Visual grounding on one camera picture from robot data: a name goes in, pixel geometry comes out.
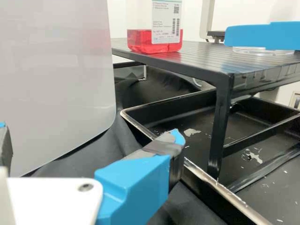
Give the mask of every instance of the black cloth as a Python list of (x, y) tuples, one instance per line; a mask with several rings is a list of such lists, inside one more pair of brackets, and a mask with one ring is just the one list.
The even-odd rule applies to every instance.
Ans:
[[(132, 78), (116, 80), (117, 115), (113, 125), (87, 144), (42, 166), (32, 176), (93, 177), (98, 168), (122, 159), (141, 147), (121, 118), (120, 110), (198, 91), (184, 79), (163, 70), (147, 68), (147, 75), (147, 80), (141, 82)], [(225, 222), (179, 182), (148, 224), (222, 225)]]

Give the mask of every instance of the white label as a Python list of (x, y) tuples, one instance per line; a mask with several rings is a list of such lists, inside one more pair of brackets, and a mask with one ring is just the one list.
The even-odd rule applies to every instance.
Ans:
[(182, 0), (152, 0), (152, 44), (180, 42)]

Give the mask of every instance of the screw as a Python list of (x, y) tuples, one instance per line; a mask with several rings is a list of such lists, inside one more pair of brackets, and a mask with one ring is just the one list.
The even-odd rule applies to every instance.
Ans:
[(86, 191), (89, 191), (93, 188), (94, 186), (92, 184), (82, 184), (78, 190), (81, 191), (81, 192), (86, 192)]

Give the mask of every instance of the white plastic panel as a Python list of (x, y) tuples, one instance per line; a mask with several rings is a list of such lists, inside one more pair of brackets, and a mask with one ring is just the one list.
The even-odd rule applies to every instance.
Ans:
[(7, 185), (16, 225), (94, 225), (103, 197), (102, 185), (87, 178), (8, 178)]
[(0, 121), (11, 175), (108, 129), (115, 95), (106, 0), (0, 1)]
[(0, 166), (0, 222), (4, 225), (15, 225), (15, 217), (7, 183), (8, 171)]

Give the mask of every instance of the white curved panel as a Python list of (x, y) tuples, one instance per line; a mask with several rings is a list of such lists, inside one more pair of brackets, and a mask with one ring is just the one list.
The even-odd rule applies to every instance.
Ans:
[(115, 95), (106, 0), (2, 0), (0, 121), (11, 175), (23, 175), (108, 129)]

